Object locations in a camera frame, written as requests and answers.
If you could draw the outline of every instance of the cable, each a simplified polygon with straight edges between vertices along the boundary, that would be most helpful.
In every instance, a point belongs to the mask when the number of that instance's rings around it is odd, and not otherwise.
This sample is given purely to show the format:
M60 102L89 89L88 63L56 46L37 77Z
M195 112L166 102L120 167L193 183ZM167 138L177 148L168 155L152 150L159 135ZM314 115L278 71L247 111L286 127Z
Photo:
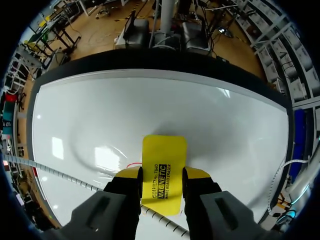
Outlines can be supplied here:
M128 164L128 165L126 166L126 169L127 169L128 167L132 166L132 165L137 165L137 164L142 165L142 162L133 162L133 163L130 163L130 164Z
M155 49L155 48L166 48L166 49L171 49L171 50L173 50L173 51L177 51L174 47L172 47L172 46L168 46L168 45L155 45L155 46L153 46L152 47L153 49Z
M180 40L180 38L178 36L171 35L171 36L167 36L165 39L162 39L161 41L159 41L155 46L159 45L160 43L163 43L164 41L166 41L166 40L168 40L170 38L174 38L174 37Z
M195 15L195 19L199 20L199 17L197 15L197 11L196 11L196 5L195 5L195 0L192 0L193 3L193 9L194 9L194 15Z
M205 8L205 10L214 11L214 10L226 9L226 8L231 8L231 7L236 7L236 6L238 6L238 4L229 5L229 6L221 6L221 7L216 7L216 8Z
M27 166L30 166L30 167L33 167L33 168L37 168L37 169L41 169L47 173L51 173L53 175L56 175L60 178L63 178L63 179L66 179L68 181L71 181L75 184L78 184L80 185L81 187L84 187L86 189L89 189L91 191L94 191L94 192L97 192L97 191L102 191L102 189L96 187L96 186L93 186L87 182L84 182L84 181L81 181L80 179L78 178L75 178L73 176L70 176L68 174L65 174L63 172L60 172L60 171L57 171L57 170L54 170L48 166L45 166L45 165L42 165L40 163L37 163L35 161L31 161L31 160L28 160L28 159L24 159L22 157L18 157L18 156L12 156L12 155L6 155L6 154L3 154L3 159L7 162L11 162L11 163L15 163L15 164L23 164L23 165L27 165Z
M138 17L139 13L141 12L141 10L146 6L148 0L145 0L144 4L142 5L142 7L140 8L140 10L137 12L137 14L135 15L135 19Z
M78 184L81 187L89 189L89 190L91 190L93 192L103 191L103 189L101 189L101 188L93 186L93 185L91 185L91 184L89 184L87 182L81 181L78 178L75 178L75 177L70 176L68 174L65 174L63 172L54 170L53 168L50 168L50 167L45 166L45 165L42 165L42 164L37 163L35 161L24 159L22 157L6 155L6 154L3 154L2 156L3 156L3 160L4 161L10 162L10 163L15 163L15 164L23 164L23 165L30 166L30 167L33 167L33 168L41 169L41 170L43 170L45 172L51 173L51 174L56 175L56 176L58 176L60 178L63 178L65 180L68 180L68 181L71 181L71 182L73 182L75 184ZM161 215L160 213L157 213L157 212L153 211L152 209L150 209L150 208L148 208L148 207L146 207L144 205L141 205L141 210L144 211L144 213L143 213L144 215L151 216L153 219L157 219L159 223L163 224L166 228L171 229L173 232L179 234L181 238L190 239L190 233L189 233L188 230L186 230L183 227L179 226L175 222L169 220L168 218L166 218L165 216Z
M287 162L285 162L283 165L281 165L279 168L278 168L278 170L275 172L275 175L274 175L274 177L273 177L273 179L272 179L272 182L271 182L271 186L270 186L270 189L269 189L269 195L268 195L268 212L269 212L269 214L270 215L272 215L272 210L271 210L271 196L272 196L272 193L273 193L273 187L274 187L274 184L275 184L275 182L276 182L276 178L277 178L277 176L278 176L278 174L281 172L281 170L285 167L285 166L287 166L287 165L289 165L289 164L292 164L292 163L301 163L301 164L306 164L306 163L308 163L309 162L309 160L298 160L298 159L295 159L295 160L290 160L290 161L287 161Z
M153 219L156 219L159 223L163 224L167 229L171 229L173 232L180 235L183 239L190 239L190 233L188 230L184 229L182 226L179 226L175 222L171 221L170 219L166 218L165 216L153 211L150 208L147 208L144 205L141 205L141 212L146 216L151 216Z
M77 32L77 33L80 35L80 37L82 37L81 32L79 32L78 30L75 30L75 29L72 27L72 25L71 25L71 20L70 20L70 18L69 18L68 16L62 16L62 18L63 18L63 19L66 19L66 20L68 21L68 23L69 23L70 28L71 28L73 31Z
M159 4L160 4L160 0L156 0L155 11L154 11L153 27L152 27L151 37L150 37L150 41L149 41L149 48L151 48L152 41L153 41L154 36L155 36L156 24L157 24L158 14L159 14Z

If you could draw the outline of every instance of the white surface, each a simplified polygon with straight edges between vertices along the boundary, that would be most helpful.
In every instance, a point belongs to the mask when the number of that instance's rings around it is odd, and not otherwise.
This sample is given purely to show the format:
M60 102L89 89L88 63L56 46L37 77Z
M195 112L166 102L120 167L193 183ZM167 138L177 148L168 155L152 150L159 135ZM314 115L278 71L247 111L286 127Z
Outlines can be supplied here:
M220 80L162 70L107 71L43 85L32 130L36 162L99 188L110 180L103 172L141 162L144 136L184 136L187 165L207 171L256 221L288 145L288 117L276 103ZM93 194L41 170L38 176L62 225ZM184 214L169 218L188 228ZM136 236L177 238L143 214Z

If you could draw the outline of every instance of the office chair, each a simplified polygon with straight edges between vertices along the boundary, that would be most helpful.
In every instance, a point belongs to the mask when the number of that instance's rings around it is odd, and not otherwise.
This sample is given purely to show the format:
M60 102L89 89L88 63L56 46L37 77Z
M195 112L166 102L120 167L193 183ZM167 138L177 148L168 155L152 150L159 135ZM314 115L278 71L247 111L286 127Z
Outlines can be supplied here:
M115 2L118 0L89 0L85 2L87 8L91 7L102 7L99 12L95 15L95 19L99 19L100 15L104 14L110 16L112 9L117 9L117 6L108 6L109 3Z

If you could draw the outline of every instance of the electronic equipment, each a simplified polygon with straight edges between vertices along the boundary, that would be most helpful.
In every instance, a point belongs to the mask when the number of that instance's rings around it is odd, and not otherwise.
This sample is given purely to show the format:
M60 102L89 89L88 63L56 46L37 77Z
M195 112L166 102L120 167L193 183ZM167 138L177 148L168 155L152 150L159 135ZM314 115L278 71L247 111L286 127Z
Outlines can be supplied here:
M132 11L130 13L128 21L125 23L123 32L123 39L125 40L129 40L130 35L132 35L133 31L135 30L135 15L136 11Z
M211 51L202 25L195 22L182 23L185 50L190 53L208 55Z
M135 19L133 27L129 27L129 33L125 35L126 28L123 29L122 33L118 37L115 43L115 49L125 48L143 48L147 46L149 39L149 21L146 19Z

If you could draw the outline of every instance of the black cable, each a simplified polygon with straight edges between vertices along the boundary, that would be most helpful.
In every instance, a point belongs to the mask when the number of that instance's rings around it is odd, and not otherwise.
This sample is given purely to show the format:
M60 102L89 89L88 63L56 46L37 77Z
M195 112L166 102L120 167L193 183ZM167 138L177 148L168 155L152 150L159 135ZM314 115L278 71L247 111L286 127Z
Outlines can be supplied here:
M142 7L140 8L140 10L137 12L137 14L135 15L134 18L137 18L137 17L138 17L139 13L140 13L141 10L145 7L145 5L147 4L147 2L148 2L148 0L146 0L146 1L144 2L144 4L143 4Z

